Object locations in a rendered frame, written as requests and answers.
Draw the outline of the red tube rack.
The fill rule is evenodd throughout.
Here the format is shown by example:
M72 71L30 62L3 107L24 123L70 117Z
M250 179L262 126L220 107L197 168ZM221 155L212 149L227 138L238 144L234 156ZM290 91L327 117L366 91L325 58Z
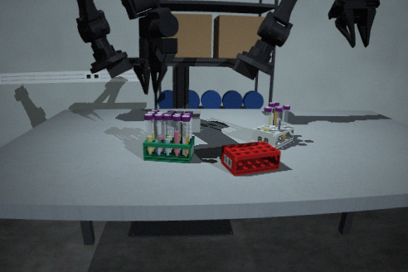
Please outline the red tube rack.
M280 154L265 141L222 145L221 164L234 176L273 171L279 169Z

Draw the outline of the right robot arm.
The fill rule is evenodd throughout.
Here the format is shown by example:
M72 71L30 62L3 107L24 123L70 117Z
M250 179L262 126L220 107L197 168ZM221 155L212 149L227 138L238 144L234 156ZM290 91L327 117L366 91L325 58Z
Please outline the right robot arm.
M160 7L160 0L121 1L129 20L138 18L139 36L152 36L152 39L138 39L139 58L158 58L163 63L172 62L177 54L177 38L160 38L177 34L178 20L172 15L171 10L168 7ZM116 51L106 38L110 33L110 27L104 12L96 9L93 0L77 0L77 2L80 16L76 18L78 32L85 43L91 42L93 57L96 60L91 66L94 67L122 52Z

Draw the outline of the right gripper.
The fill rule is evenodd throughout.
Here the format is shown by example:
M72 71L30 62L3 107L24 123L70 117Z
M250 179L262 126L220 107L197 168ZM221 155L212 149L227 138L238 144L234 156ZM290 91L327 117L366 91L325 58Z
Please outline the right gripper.
M150 72L151 72L151 78L152 78L152 83L153 83L153 93L157 94L159 86L163 80L163 77L165 76L168 70L168 66L160 66L161 62L158 58L146 58L146 59L129 58L129 63L133 63L133 62L135 62L135 64L139 64L139 65L134 66L134 72L141 83L144 94L146 95L148 94ZM143 68L150 68L150 69L143 69ZM157 78L157 73L158 73L158 78ZM156 81L157 81L157 84L156 84Z

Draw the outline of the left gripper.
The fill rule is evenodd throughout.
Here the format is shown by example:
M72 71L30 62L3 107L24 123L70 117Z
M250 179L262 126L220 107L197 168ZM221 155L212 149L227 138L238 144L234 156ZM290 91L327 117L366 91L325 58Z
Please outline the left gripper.
M380 0L335 0L328 13L328 19L337 18L335 26L347 38L352 48L356 45L354 23L357 24L363 45L367 47L376 8L379 6Z

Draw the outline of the green tube rack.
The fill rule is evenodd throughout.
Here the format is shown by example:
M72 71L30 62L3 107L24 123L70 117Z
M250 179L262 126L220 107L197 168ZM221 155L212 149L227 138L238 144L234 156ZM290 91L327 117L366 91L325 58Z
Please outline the green tube rack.
M158 155L157 153L155 153L155 149L154 149L154 152L152 152L152 154L148 154L147 147L173 148L173 149L170 152L169 156L167 156L164 150L161 152L160 155ZM188 155L187 157L184 157L184 155L182 155L182 150L180 151L178 156L175 156L175 153L174 153L175 148L181 148L182 150L189 149L189 157ZM173 138L171 140L171 143L164 143L164 139L162 140L161 143L155 143L155 139L153 139L151 143L148 143L147 139L143 142L143 160L145 161L190 163L194 152L195 152L195 136L192 136L192 138L190 138L189 144L182 144L182 138L181 138L180 143L174 143Z

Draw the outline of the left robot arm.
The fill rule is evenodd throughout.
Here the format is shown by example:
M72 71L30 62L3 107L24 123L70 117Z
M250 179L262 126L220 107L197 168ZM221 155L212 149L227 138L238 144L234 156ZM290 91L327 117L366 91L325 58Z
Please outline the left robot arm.
M275 46L281 47L288 39L293 26L289 22L289 18L296 2L297 0L281 0L274 13L269 11L257 31L257 35L261 39L257 40L255 46L252 46L249 52L243 51L242 55L248 56L272 70L273 66L269 64L270 54Z

